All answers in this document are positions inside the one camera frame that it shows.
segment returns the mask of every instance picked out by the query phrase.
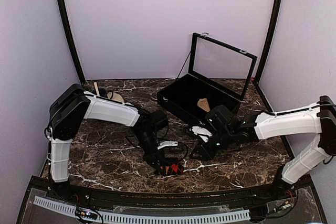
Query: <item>brown object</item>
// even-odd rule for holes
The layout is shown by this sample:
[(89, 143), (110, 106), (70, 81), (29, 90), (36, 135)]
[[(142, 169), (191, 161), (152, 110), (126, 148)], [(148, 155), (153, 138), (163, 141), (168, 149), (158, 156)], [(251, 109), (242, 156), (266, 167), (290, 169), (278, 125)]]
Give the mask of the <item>brown object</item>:
[(206, 112), (210, 111), (209, 103), (206, 98), (199, 99), (197, 106), (200, 107), (202, 110), (205, 110)]
[(99, 93), (99, 89), (98, 89), (98, 85), (97, 85), (97, 83), (94, 82), (93, 85), (94, 85), (94, 88), (95, 88), (95, 90), (96, 90), (97, 96), (100, 96), (100, 93)]

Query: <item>brown marble tabletop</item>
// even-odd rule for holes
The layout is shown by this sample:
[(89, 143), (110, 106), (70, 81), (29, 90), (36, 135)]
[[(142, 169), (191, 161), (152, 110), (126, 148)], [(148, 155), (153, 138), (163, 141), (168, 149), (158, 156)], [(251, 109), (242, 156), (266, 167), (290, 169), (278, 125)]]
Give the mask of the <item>brown marble tabletop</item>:
[[(171, 82), (161, 79), (97, 81), (100, 88), (113, 90), (126, 101), (151, 112), (162, 109), (157, 104), (156, 93)], [(232, 89), (242, 88), (239, 81), (218, 82)], [(93, 91), (93, 82), (88, 81), (84, 88)], [(264, 109), (255, 87), (250, 84), (237, 115)], [(186, 124), (169, 112), (167, 115), (170, 127), (166, 138), (184, 142), (192, 150), (197, 140), (184, 133)], [(211, 161), (200, 162), (187, 157), (183, 162), (183, 175), (163, 177), (153, 174), (154, 169), (142, 160), (143, 151), (131, 146), (126, 135), (132, 135), (130, 128), (120, 124), (83, 121), (71, 145), (71, 183), (137, 193), (201, 193), (269, 184), (277, 168), (289, 161), (281, 138), (273, 137), (243, 144), (239, 151), (218, 152)], [(47, 177), (47, 167), (43, 177)]]

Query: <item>lavender wall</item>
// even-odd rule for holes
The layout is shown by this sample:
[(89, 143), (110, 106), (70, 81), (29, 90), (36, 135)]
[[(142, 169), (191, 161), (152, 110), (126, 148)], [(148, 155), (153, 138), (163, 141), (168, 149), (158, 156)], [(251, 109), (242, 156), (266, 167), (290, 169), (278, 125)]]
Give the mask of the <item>lavender wall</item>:
[[(66, 0), (87, 79), (176, 77), (193, 32), (260, 56), (273, 0)], [(244, 78), (240, 61), (222, 78)], [(208, 74), (212, 69), (204, 69)]]
[(78, 82), (56, 0), (0, 0), (0, 223), (46, 158), (48, 109)]
[[(260, 86), (275, 110), (336, 102), (336, 0), (282, 0), (275, 36)], [(290, 137), (298, 154), (311, 135)], [(311, 172), (329, 223), (336, 223), (336, 162)]]

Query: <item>black edge trim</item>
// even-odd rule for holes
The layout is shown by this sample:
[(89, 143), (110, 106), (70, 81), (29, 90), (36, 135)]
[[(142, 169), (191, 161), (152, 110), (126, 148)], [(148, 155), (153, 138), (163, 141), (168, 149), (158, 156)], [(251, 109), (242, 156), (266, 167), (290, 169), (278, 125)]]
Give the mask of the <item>black edge trim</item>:
[[(254, 87), (256, 87), (256, 90), (257, 90), (258, 94), (260, 95), (261, 100), (262, 100), (262, 102), (264, 103), (264, 105), (266, 106), (267, 110), (268, 110), (269, 112), (273, 112), (273, 110), (272, 110), (270, 104), (268, 103), (268, 101), (267, 101), (267, 99), (266, 99), (266, 97), (265, 97), (263, 91), (262, 91), (261, 88), (259, 87), (258, 82), (257, 82), (256, 80), (253, 80), (253, 81), (252, 81), (252, 84), (254, 85)], [(288, 156), (290, 157), (290, 159), (295, 158), (294, 153), (293, 153), (293, 151), (292, 151), (292, 149), (291, 149), (291, 147), (290, 147), (290, 145), (289, 145), (289, 143), (288, 143), (288, 139), (287, 139), (287, 137), (286, 137), (286, 136), (280, 136), (280, 137), (281, 137), (281, 140), (282, 140), (282, 142), (283, 142), (283, 144), (284, 144), (284, 146), (285, 146), (285, 148), (286, 148), (286, 151), (287, 151)]]
[(260, 82), (261, 76), (263, 75), (263, 71), (264, 71), (265, 64), (266, 64), (266, 61), (267, 61), (267, 57), (268, 57), (268, 54), (269, 54), (269, 49), (270, 49), (271, 44), (272, 44), (274, 31), (275, 31), (277, 20), (278, 20), (280, 4), (281, 4), (281, 0), (274, 0), (271, 19), (270, 19), (269, 26), (268, 26), (268, 31), (267, 31), (265, 44), (264, 44), (263, 52), (261, 53), (259, 66), (258, 66), (256, 76), (255, 76), (255, 80), (258, 83)]
[[(243, 207), (244, 209), (253, 209), (265, 206), (265, 204), (269, 200), (255, 199), (249, 196), (262, 193), (263, 191), (267, 191), (270, 185), (271, 184), (244, 189), (233, 189), (225, 191), (215, 191), (213, 193), (194, 194), (128, 193), (87, 188), (75, 185), (71, 185), (71, 189), (74, 193), (77, 193), (78, 195), (90, 195), (90, 200), (88, 201), (87, 205), (96, 210), (99, 210), (100, 208), (113, 209), (115, 205), (151, 208), (182, 208), (196, 206), (202, 207), (229, 205), (230, 209), (240, 207)], [(57, 198), (53, 195), (51, 191), (48, 191), (48, 186), (49, 181), (47, 179), (32, 176), (26, 190), (24, 200), (22, 201), (19, 216), (17, 218), (17, 224), (20, 224), (20, 221), (22, 221), (31, 188), (44, 190), (47, 193), (48, 197)], [(298, 182), (299, 188), (307, 186), (310, 186), (312, 188), (321, 218), (323, 219), (324, 223), (327, 223), (310, 175), (303, 176)]]
[(71, 57), (72, 57), (72, 60), (74, 62), (73, 64), (75, 65), (75, 69), (76, 69), (79, 81), (81, 82), (81, 84), (84, 84), (85, 83), (85, 76), (84, 76), (84, 73), (83, 73), (83, 69), (80, 65), (80, 61), (79, 61), (78, 54), (77, 54), (76, 47), (75, 47), (74, 38), (72, 37), (72, 32), (71, 32), (71, 29), (70, 29), (70, 23), (69, 23), (68, 14), (67, 14), (66, 6), (65, 6), (65, 1), (64, 0), (57, 0), (57, 2), (58, 2), (59, 13), (61, 15), (61, 19), (62, 19), (62, 23), (63, 23), (65, 36), (67, 38), (67, 42), (68, 42), (68, 46), (69, 46), (69, 49), (70, 49)]

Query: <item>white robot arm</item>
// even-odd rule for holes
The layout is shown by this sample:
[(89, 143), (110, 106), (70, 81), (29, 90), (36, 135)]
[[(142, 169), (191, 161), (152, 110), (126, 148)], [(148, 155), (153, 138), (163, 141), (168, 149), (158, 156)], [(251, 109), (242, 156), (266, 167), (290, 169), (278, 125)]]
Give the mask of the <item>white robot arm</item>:
[(323, 96), (319, 102), (302, 108), (274, 113), (260, 112), (247, 115), (240, 121), (221, 105), (206, 116), (215, 133), (203, 129), (203, 134), (200, 135), (200, 127), (191, 128), (193, 134), (202, 138), (192, 155), (202, 160), (209, 160), (218, 150), (232, 143), (315, 133), (312, 142), (298, 156), (278, 169), (274, 187), (286, 189), (322, 161), (336, 155), (335, 109), (331, 99)]
[[(131, 103), (99, 97), (84, 91), (80, 85), (73, 84), (51, 105), (49, 112), (50, 119), (45, 135), (50, 140), (49, 175), (54, 183), (66, 183), (69, 179), (70, 146), (83, 119), (103, 120), (133, 127), (139, 145), (145, 152), (144, 160), (159, 174), (171, 175), (166, 173), (169, 170), (166, 167), (171, 164), (178, 165), (172, 158), (165, 158), (163, 149), (176, 146), (177, 142), (157, 143), (156, 132), (168, 125), (163, 111), (150, 113)], [(180, 167), (179, 172), (183, 172), (183, 167)]]

